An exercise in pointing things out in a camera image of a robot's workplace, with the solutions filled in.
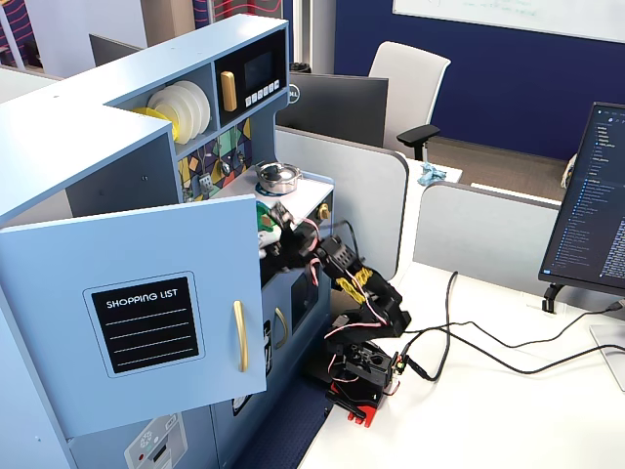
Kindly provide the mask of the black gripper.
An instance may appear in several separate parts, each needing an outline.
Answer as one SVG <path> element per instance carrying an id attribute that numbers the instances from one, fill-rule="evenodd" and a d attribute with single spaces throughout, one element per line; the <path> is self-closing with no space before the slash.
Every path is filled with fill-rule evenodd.
<path id="1" fill-rule="evenodd" d="M 292 228 L 294 217 L 280 201 L 270 209 L 270 218 L 280 227 L 281 236 L 279 241 L 262 248 L 262 261 L 281 270 L 304 268 L 313 258 L 313 245 L 318 241 L 316 230 L 307 222 Z"/>

